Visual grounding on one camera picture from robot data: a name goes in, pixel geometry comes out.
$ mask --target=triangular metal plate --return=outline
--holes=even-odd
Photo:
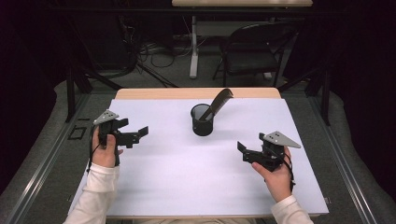
[[[106,110],[101,116],[99,116],[99,118],[93,121],[93,125],[98,125],[106,121],[116,119],[118,117],[118,114],[111,112],[110,110]]]
[[[263,139],[278,146],[297,147],[297,148],[301,147],[298,143],[289,139],[285,134],[280,132],[268,133],[263,137]]]

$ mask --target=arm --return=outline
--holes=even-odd
[[[114,167],[116,139],[109,134],[104,147],[99,144],[98,133],[96,129],[92,136],[94,152],[87,184],[65,223],[106,223],[106,212],[116,197],[120,174],[120,167]]]
[[[285,153],[288,155],[285,161],[290,164],[291,156],[287,147],[285,147]],[[280,165],[272,173],[257,162],[253,162],[252,167],[264,178],[267,188],[276,201],[271,211],[277,223],[313,223],[291,194],[290,172],[285,164]]]

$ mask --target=desk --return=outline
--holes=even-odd
[[[172,0],[174,7],[311,7],[312,0]],[[190,78],[197,78],[197,21],[192,16],[192,56]]]
[[[120,129],[149,134],[120,157],[114,218],[268,217],[275,203],[260,177],[242,161],[236,142],[261,150],[259,132],[281,131],[303,145],[286,102],[274,88],[232,88],[234,99],[215,116],[207,137],[191,129],[191,108],[210,104],[221,88],[120,90],[110,110],[128,118]],[[304,147],[291,148],[294,195],[311,216],[327,214]],[[85,185],[84,174],[71,208]]]

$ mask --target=white tabletop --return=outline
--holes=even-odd
[[[113,100],[111,111],[128,118],[123,133],[148,126],[149,134],[120,156],[118,196],[109,217],[268,217],[271,197],[262,177],[236,148],[261,151],[259,133],[280,131],[303,146],[283,99],[231,99],[206,137],[191,129],[190,110],[211,99]],[[297,185],[293,194],[311,216],[327,214],[304,146],[290,148]],[[71,208],[79,198],[81,180]]]
[[[172,0],[174,7],[311,7],[312,0]]]

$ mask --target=forearm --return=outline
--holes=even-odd
[[[313,223],[309,215],[298,204],[296,198],[293,195],[275,204],[271,211],[278,224]]]
[[[106,213],[117,193],[120,167],[92,164],[87,185],[65,223],[106,223]]]

